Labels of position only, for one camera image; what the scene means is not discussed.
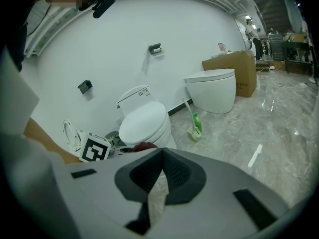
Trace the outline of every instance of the toilet brush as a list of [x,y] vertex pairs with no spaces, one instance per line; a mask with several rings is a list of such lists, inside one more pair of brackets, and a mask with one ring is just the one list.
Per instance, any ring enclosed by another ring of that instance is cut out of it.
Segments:
[[190,118],[191,118],[191,121],[193,124],[193,126],[187,130],[188,137],[193,141],[199,141],[199,139],[201,138],[201,132],[198,129],[198,127],[196,127],[196,125],[195,125],[195,121],[193,119],[193,113],[191,112],[191,109],[189,107],[188,102],[185,99],[182,99],[182,101],[185,103],[185,105],[189,111]]

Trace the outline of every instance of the smart toilet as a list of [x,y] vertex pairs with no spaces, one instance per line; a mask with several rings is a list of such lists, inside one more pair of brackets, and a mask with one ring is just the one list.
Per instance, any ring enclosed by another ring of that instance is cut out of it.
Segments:
[[176,148],[168,113],[152,95],[149,86],[127,91],[118,101],[118,107],[125,117],[119,136],[127,146],[151,142],[161,148]]
[[215,114],[225,114],[233,108],[236,97],[234,69],[199,71],[184,80],[196,107]]

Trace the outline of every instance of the black rubber pad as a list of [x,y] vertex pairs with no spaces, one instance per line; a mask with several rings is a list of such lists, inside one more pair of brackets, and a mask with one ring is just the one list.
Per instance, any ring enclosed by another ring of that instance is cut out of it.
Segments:
[[149,207],[147,203],[142,204],[142,207],[139,212],[139,216],[135,221],[131,221],[125,227],[128,229],[144,235],[148,229],[150,229],[150,216],[149,216]]
[[276,218],[248,189],[238,190],[234,195],[260,230],[276,221]]
[[71,173],[71,175],[74,179],[77,179],[77,178],[84,177],[93,173],[96,173],[94,169],[86,169],[83,171]]
[[159,148],[120,168],[115,184],[126,199],[146,203],[162,170],[169,189],[166,205],[191,201],[206,183],[206,173],[200,165],[167,148]]

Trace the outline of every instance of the toilet seat lid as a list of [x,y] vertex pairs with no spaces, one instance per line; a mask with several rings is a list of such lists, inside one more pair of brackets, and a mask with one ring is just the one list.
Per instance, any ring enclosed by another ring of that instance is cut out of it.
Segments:
[[65,140],[70,148],[70,150],[75,151],[76,149],[81,147],[81,142],[79,136],[74,129],[71,121],[65,119],[62,123],[62,131],[65,136]]
[[186,78],[184,78],[186,83],[191,82],[208,82],[225,79],[235,75],[235,70],[231,68],[226,69],[215,69],[208,71],[199,71]]
[[143,142],[161,128],[166,116],[164,105],[150,102],[125,117],[119,130],[120,139],[129,145]]

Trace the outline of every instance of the black baseboard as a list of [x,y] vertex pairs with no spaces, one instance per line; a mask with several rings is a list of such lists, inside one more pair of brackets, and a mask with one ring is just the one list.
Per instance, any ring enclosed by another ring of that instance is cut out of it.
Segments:
[[[193,103],[193,100],[192,99],[189,99],[188,101],[188,104],[192,104]],[[172,116],[173,114],[179,112],[180,110],[184,109],[186,107],[186,105],[184,103],[180,104],[179,106],[175,107],[174,109],[168,111],[168,115],[169,116]]]

